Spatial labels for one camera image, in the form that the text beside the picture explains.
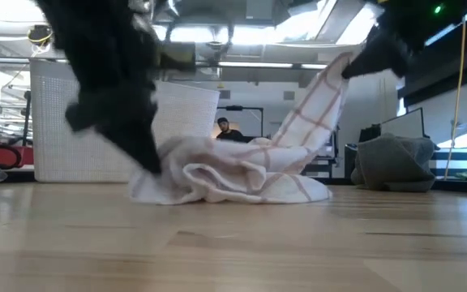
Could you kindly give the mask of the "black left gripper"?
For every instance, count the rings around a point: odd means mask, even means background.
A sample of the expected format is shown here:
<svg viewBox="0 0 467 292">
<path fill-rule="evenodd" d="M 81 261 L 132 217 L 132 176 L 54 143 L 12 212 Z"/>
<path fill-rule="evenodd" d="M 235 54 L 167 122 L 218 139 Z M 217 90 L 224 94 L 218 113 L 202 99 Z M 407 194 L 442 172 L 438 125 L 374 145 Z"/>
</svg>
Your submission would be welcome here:
<svg viewBox="0 0 467 292">
<path fill-rule="evenodd" d="M 95 127 L 151 174 L 161 174 L 152 122 L 156 36 L 150 32 L 57 32 L 55 46 L 79 82 L 65 118 L 73 132 Z"/>
</svg>

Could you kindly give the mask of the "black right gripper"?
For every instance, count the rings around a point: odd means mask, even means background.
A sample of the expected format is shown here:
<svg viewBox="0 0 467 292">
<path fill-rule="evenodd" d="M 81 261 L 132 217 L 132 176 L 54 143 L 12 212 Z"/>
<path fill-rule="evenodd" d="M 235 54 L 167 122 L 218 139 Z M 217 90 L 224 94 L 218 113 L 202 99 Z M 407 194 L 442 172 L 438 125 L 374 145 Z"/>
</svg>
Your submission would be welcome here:
<svg viewBox="0 0 467 292">
<path fill-rule="evenodd" d="M 368 0 L 383 12 L 362 52 L 342 71 L 344 79 L 391 70 L 402 78 L 410 59 L 467 26 L 467 0 Z"/>
</svg>

